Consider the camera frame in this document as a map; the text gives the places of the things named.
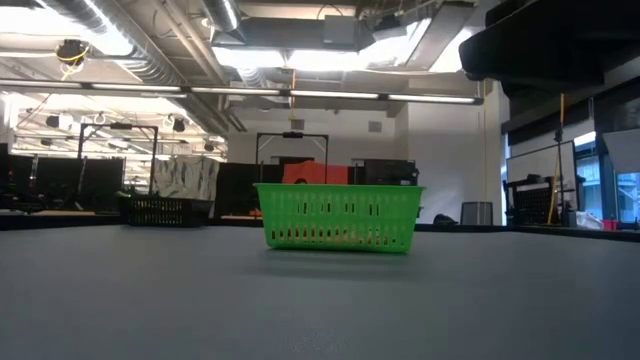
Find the orange red panel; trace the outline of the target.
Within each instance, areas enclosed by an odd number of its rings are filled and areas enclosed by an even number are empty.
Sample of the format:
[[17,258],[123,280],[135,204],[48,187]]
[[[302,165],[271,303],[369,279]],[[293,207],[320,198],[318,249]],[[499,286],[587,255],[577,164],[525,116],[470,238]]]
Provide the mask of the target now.
[[286,164],[284,166],[282,182],[295,184],[303,181],[307,184],[338,184],[348,183],[349,168],[341,165],[325,166],[315,161],[305,161],[298,164]]

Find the green plastic basket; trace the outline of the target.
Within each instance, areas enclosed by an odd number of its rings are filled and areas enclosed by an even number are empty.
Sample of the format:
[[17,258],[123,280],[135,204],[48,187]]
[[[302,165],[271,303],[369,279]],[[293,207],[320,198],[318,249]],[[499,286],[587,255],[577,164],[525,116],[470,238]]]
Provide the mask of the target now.
[[396,185],[257,183],[274,249],[410,251],[424,189]]

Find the black equipment case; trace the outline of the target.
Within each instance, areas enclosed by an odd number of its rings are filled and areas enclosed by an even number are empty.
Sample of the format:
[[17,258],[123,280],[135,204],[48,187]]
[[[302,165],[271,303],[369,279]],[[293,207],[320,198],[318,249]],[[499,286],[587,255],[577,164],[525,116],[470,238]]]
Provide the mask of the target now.
[[413,160],[354,159],[348,170],[348,183],[417,186],[419,174]]

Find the black partition panel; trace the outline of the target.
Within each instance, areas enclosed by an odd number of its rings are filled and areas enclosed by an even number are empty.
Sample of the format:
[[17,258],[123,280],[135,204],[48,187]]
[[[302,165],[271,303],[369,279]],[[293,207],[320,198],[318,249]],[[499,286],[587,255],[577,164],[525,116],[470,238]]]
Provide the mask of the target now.
[[283,165],[221,163],[216,178],[214,217],[248,215],[259,209],[255,183],[281,183]]
[[115,212],[122,159],[0,155],[0,208]]

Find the ceiling strip light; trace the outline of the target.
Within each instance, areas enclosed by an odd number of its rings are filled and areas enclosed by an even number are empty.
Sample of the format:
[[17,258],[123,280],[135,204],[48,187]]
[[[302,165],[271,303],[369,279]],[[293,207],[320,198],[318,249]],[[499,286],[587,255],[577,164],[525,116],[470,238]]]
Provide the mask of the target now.
[[397,93],[347,92],[330,90],[300,90],[278,88],[211,87],[189,85],[139,85],[121,83],[71,82],[0,78],[0,88],[53,90],[71,93],[73,91],[131,92],[139,95],[152,94],[160,97],[184,97],[194,94],[265,96],[291,98],[323,98],[362,101],[435,103],[454,105],[481,105],[483,98],[418,95]]

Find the crumpled grey white sheet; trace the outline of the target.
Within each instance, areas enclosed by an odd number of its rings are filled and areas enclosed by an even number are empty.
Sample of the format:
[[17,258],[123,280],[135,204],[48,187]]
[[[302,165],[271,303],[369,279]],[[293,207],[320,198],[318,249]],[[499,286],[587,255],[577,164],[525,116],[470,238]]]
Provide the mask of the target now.
[[153,188],[159,196],[214,201],[220,163],[204,156],[156,159]]

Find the grey ceiling box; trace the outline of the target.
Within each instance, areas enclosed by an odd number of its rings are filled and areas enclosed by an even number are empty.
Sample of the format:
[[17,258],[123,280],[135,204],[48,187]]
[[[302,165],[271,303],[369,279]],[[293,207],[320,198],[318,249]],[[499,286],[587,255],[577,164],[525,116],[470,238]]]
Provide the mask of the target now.
[[358,52],[374,42],[372,32],[355,17],[326,15],[323,19],[326,49]]

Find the black plastic basket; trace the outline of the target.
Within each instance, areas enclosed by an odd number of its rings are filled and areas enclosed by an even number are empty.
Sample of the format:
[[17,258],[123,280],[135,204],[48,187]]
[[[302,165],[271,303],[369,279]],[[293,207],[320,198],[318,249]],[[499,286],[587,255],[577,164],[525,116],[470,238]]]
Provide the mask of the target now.
[[139,227],[200,227],[208,222],[213,206],[213,201],[149,195],[118,199],[122,221]]

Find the grey waste bin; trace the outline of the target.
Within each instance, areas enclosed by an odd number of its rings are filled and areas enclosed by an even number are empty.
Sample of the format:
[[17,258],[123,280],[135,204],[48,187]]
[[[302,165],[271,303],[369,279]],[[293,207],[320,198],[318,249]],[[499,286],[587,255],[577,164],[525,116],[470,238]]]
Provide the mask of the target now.
[[461,204],[461,225],[492,226],[493,203],[487,201],[463,202]]

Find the black cart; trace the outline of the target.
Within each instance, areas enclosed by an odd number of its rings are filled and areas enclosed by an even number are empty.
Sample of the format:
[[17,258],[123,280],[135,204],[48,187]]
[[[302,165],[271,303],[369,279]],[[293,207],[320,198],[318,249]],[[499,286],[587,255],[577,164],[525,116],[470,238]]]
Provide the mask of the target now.
[[506,223],[509,226],[568,226],[579,208],[575,185],[553,176],[530,174],[524,180],[503,182]]

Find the whiteboard on stand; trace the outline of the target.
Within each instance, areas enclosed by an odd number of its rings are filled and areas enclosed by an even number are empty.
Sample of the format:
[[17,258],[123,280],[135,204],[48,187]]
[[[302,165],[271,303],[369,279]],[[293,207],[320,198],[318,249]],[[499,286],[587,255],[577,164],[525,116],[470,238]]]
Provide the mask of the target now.
[[[576,161],[574,159],[575,146],[573,142],[562,142],[562,165],[564,172],[564,184],[575,185],[579,195],[579,183],[577,181]],[[506,179],[512,182],[524,180],[530,174],[541,177],[554,176],[556,163],[556,144],[532,150],[521,155],[512,156],[506,160]],[[575,212],[571,214],[570,223],[574,222]]]

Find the black tripod stand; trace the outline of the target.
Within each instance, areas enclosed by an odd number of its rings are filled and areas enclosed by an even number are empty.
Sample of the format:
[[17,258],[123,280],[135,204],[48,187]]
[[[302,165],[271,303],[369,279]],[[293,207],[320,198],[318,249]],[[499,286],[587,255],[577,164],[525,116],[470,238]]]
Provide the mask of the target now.
[[556,142],[556,163],[552,183],[552,195],[550,201],[550,210],[548,214],[548,223],[551,223],[553,210],[556,211],[557,224],[564,226],[565,220],[565,200],[564,200],[564,172],[562,165],[562,142],[563,142],[563,123],[560,123],[555,131],[554,140]]

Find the white plastic bag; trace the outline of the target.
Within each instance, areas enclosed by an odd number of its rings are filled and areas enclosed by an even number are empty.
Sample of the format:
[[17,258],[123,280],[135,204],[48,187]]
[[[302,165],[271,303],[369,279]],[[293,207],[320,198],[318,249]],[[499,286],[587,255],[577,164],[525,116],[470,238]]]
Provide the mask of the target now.
[[576,212],[576,226],[585,230],[598,230],[604,229],[603,222],[591,215],[588,212],[577,211]]

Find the black metal frame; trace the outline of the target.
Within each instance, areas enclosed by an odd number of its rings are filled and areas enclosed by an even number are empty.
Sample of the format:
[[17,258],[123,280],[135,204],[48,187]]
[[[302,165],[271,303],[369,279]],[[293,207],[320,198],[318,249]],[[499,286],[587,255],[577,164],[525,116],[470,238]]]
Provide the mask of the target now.
[[85,136],[84,132],[88,127],[92,127],[95,130],[101,130],[103,127],[109,127],[112,130],[133,130],[133,129],[150,129],[153,131],[153,141],[152,141],[152,153],[150,160],[150,184],[148,188],[148,195],[153,195],[154,192],[154,180],[155,180],[155,161],[157,155],[157,145],[158,145],[158,136],[159,136],[159,128],[157,126],[151,125],[134,125],[131,123],[123,123],[123,122],[114,122],[108,125],[106,124],[95,124],[95,123],[81,123],[80,124],[80,132],[79,132],[79,140],[78,140],[78,148],[77,148],[77,159],[82,159],[82,152],[84,143],[88,140],[91,135]]
[[259,153],[262,145],[266,145],[267,142],[261,144],[260,140],[262,137],[280,137],[283,139],[303,139],[305,137],[308,138],[322,138],[325,141],[324,146],[324,184],[328,184],[328,167],[329,167],[329,143],[330,137],[326,134],[309,134],[297,131],[286,131],[281,133],[276,132],[258,132],[256,133],[256,142],[255,142],[255,153],[254,153],[254,163],[255,166],[258,167],[258,180],[262,182],[263,180],[263,164],[259,161]]

